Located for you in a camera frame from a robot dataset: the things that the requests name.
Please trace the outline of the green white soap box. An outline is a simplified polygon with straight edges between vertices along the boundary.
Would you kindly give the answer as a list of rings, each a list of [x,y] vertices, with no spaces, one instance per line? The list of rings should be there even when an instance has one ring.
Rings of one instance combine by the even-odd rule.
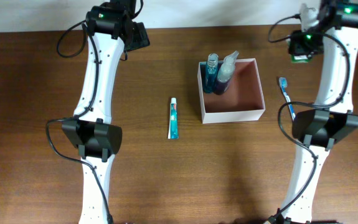
[[[291,62],[292,63],[308,63],[309,58],[306,55],[292,55]]]

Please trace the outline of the teal mouthwash bottle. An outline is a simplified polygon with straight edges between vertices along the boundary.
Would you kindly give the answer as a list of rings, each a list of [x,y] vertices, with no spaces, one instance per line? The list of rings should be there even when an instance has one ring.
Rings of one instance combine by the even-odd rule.
[[[219,56],[212,53],[208,56],[205,65],[204,92],[212,93],[214,91],[215,79],[219,70]]]

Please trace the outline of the purple spray bottle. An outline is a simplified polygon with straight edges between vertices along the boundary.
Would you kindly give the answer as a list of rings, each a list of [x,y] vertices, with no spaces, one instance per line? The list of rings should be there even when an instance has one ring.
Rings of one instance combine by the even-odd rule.
[[[223,95],[227,91],[230,81],[234,75],[235,62],[238,55],[239,52],[235,51],[224,58],[223,64],[219,69],[215,81],[214,93],[216,95]]]

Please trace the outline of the pink cardboard box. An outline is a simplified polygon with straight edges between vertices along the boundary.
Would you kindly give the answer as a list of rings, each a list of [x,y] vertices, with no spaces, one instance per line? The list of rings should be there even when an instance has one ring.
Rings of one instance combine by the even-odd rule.
[[[234,76],[222,95],[205,93],[202,79],[205,62],[199,62],[197,81],[203,124],[257,121],[266,110],[263,90],[254,58],[238,59]]]

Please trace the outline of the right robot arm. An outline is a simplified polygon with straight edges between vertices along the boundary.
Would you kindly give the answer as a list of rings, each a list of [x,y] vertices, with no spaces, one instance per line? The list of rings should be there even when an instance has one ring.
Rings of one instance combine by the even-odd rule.
[[[324,56],[318,95],[313,103],[287,101],[282,107],[304,106],[286,134],[296,145],[286,197],[267,223],[312,223],[312,205],[321,169],[339,141],[358,128],[352,82],[358,53],[358,4],[321,1],[319,9],[303,4],[293,16],[301,28],[284,37],[293,61]]]

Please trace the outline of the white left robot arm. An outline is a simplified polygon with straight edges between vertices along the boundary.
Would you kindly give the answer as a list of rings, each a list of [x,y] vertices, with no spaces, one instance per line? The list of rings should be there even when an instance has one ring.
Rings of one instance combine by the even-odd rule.
[[[79,22],[88,42],[80,100],[62,130],[80,156],[83,203],[80,223],[113,223],[108,207],[110,172],[120,150],[122,129],[112,125],[111,102],[118,64],[127,53],[150,45],[136,0],[104,1]]]

